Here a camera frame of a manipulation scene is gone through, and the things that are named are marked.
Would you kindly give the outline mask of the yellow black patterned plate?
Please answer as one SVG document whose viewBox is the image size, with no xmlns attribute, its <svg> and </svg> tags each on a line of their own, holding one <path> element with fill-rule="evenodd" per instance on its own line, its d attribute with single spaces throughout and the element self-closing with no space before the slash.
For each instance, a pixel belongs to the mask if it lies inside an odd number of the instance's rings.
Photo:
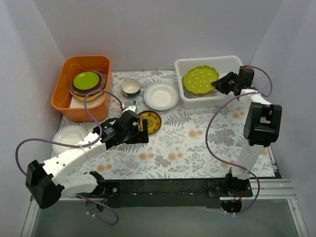
<svg viewBox="0 0 316 237">
<path fill-rule="evenodd" d="M 157 132 L 162 124 L 162 120 L 161 117 L 159 116 L 158 113 L 154 112 L 154 111 L 142 111 L 138 114 L 141 118 L 141 121 L 138 125 L 139 130 L 143 131 L 143 123 L 142 123 L 142 119 L 146 119 L 148 122 L 148 133 L 149 134 L 154 134 L 155 132 Z"/>
</svg>

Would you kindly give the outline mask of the lime green dotted plate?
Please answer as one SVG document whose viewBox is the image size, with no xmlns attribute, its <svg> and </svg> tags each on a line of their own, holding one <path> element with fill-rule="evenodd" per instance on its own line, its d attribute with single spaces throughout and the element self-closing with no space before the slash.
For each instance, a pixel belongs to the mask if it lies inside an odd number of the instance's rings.
<svg viewBox="0 0 316 237">
<path fill-rule="evenodd" d="M 182 85 L 187 92 L 204 95 L 215 89 L 212 83 L 219 80 L 219 77 L 220 74 L 214 67 L 196 66 L 183 76 Z"/>
</svg>

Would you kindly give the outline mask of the white deep plate blue rim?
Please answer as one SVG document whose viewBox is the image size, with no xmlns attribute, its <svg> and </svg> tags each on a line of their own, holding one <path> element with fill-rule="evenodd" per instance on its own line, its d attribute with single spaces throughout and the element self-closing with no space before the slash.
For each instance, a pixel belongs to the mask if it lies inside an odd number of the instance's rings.
<svg viewBox="0 0 316 237">
<path fill-rule="evenodd" d="M 177 105 L 180 93 L 176 86 L 166 82 L 150 84 L 144 91 L 144 101 L 150 108 L 164 111 Z"/>
</svg>

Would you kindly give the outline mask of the cream green glazed plate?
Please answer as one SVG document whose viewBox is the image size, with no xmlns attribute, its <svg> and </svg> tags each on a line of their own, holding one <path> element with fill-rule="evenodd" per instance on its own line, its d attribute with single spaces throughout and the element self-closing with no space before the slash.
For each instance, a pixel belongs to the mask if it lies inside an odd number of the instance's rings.
<svg viewBox="0 0 316 237">
<path fill-rule="evenodd" d="M 190 92 L 190 91 L 184 89 L 184 94 L 190 98 L 210 97 L 210 96 L 215 96 L 216 93 L 217 93 L 216 89 L 214 89 L 208 93 L 205 93 L 205 94 L 196 94 L 196 93 L 193 93 L 193 92 Z"/>
</svg>

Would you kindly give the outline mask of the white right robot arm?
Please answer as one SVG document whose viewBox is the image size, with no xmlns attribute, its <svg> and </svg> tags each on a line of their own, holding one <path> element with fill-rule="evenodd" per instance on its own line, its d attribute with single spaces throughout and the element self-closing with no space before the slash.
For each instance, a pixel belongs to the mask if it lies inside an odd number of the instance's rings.
<svg viewBox="0 0 316 237">
<path fill-rule="evenodd" d="M 230 72 L 211 83 L 222 94 L 233 93 L 234 98 L 249 106 L 243 136 L 244 145 L 236 163 L 224 179 L 207 186 L 211 197 L 237 197 L 251 190 L 252 169 L 265 148 L 279 137 L 282 107 L 268 102 L 268 95 L 252 87 L 256 66 L 241 66 L 238 73 Z"/>
</svg>

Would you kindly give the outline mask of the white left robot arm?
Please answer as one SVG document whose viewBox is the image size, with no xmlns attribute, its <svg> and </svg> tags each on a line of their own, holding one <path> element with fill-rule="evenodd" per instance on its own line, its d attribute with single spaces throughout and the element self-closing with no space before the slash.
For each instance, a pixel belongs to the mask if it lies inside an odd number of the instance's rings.
<svg viewBox="0 0 316 237">
<path fill-rule="evenodd" d="M 54 205 L 61 197 L 90 194 L 101 197 L 105 180 L 97 172 L 78 178 L 68 175 L 90 158 L 120 144 L 146 144 L 149 141 L 148 121 L 131 110 L 120 118 L 108 119 L 96 126 L 77 145 L 40 163 L 29 163 L 26 187 L 41 209 Z"/>
</svg>

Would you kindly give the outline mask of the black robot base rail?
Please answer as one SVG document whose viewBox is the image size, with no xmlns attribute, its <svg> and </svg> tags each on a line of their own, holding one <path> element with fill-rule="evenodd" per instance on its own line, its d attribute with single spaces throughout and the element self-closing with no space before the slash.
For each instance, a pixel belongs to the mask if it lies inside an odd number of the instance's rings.
<svg viewBox="0 0 316 237">
<path fill-rule="evenodd" d="M 101 198 L 112 208 L 206 206 L 220 208 L 220 198 L 238 200 L 253 196 L 251 185 L 232 188 L 224 178 L 105 180 L 92 191 L 80 193 Z"/>
</svg>

